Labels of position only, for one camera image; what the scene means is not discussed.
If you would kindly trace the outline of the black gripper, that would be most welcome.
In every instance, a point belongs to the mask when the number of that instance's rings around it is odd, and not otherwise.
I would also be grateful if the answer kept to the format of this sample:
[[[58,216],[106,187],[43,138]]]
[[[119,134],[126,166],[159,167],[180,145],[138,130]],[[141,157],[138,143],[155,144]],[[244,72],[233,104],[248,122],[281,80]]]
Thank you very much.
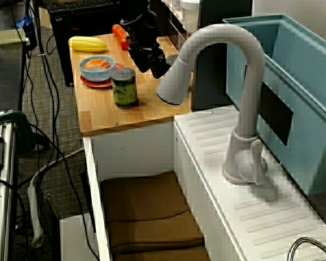
[[[154,34],[139,35],[139,38],[135,35],[127,36],[128,52],[139,71],[145,73],[151,70],[156,79],[162,77],[169,68],[157,37]]]

